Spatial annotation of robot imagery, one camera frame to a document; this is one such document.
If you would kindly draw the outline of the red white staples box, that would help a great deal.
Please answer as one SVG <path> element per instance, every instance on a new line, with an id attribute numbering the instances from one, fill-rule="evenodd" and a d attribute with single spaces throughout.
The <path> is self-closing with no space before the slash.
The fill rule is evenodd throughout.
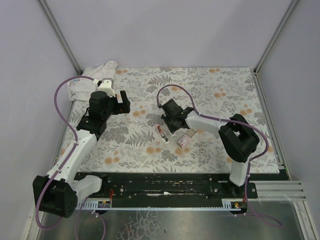
<path id="1" fill-rule="evenodd" d="M 181 148 L 184 148 L 193 138 L 193 136 L 197 133 L 194 129 L 189 129 L 178 141 L 177 145 Z"/>

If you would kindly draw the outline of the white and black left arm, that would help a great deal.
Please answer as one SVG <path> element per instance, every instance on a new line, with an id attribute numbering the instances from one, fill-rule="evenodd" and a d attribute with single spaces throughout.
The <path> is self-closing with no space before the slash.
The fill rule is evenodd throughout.
<path id="1" fill-rule="evenodd" d="M 73 143 L 45 176 L 38 175 L 32 183 L 37 211 L 68 218 L 80 201 L 101 190 L 99 176 L 87 175 L 81 180 L 75 180 L 75 176 L 106 130 L 107 120 L 112 115 L 130 112 L 131 102 L 124 90 L 120 97 L 121 102 L 104 91 L 91 94 L 89 106 L 74 129 Z"/>

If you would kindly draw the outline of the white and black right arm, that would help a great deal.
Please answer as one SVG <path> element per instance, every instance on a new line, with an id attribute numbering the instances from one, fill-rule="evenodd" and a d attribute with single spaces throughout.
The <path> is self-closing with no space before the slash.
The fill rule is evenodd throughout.
<path id="1" fill-rule="evenodd" d="M 256 151 L 260 139 L 241 114 L 223 121 L 205 116 L 194 107 L 183 109 L 173 99 L 159 103 L 158 107 L 163 110 L 161 119 L 172 134 L 179 129 L 218 134 L 227 155 L 232 159 L 229 180 L 238 187 L 245 184 L 249 157 Z"/>

